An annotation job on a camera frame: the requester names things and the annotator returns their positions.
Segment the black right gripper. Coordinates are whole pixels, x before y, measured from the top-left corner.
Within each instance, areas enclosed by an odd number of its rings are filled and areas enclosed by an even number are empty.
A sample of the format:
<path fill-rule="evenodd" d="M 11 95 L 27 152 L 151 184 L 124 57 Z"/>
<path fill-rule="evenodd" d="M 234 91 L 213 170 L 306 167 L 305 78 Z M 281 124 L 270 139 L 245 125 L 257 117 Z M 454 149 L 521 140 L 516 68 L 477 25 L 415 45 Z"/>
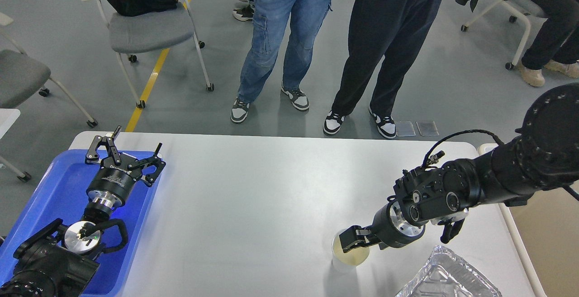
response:
<path fill-rule="evenodd" d="M 391 201 L 376 212 L 372 225 L 351 226 L 339 234 L 339 239 L 343 253 L 375 244 L 381 250 L 387 247 L 402 248 L 420 239 L 425 229 L 425 226 L 411 225 L 403 217 L 399 203 Z"/>

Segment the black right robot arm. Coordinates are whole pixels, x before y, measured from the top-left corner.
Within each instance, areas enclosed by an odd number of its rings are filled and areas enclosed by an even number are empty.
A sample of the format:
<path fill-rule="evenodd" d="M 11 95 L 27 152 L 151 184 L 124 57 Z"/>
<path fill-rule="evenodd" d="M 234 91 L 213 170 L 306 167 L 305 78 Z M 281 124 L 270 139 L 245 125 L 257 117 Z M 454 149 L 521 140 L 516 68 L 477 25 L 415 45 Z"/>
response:
<path fill-rule="evenodd" d="M 518 134 L 475 159 L 457 159 L 442 167 L 443 157 L 430 149 L 422 165 L 403 170 L 394 195 L 374 216 L 372 225 L 351 226 L 339 235 L 342 251 L 370 247 L 401 248 L 420 239 L 425 225 L 443 225 L 448 243 L 462 228 L 471 207 L 503 203 L 524 206 L 537 191 L 570 188 L 579 173 L 579 85 L 560 85 L 538 97 L 527 110 Z"/>

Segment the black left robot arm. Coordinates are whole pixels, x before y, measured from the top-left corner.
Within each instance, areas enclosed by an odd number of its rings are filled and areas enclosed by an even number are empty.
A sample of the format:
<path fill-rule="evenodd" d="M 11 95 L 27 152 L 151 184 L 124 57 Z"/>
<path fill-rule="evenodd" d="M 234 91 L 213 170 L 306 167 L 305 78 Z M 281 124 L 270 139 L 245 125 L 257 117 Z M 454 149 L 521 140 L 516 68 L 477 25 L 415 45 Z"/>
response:
<path fill-rule="evenodd" d="M 120 128 L 60 154 L 1 247 L 3 297 L 111 297 L 128 276 L 166 163 L 119 151 Z"/>

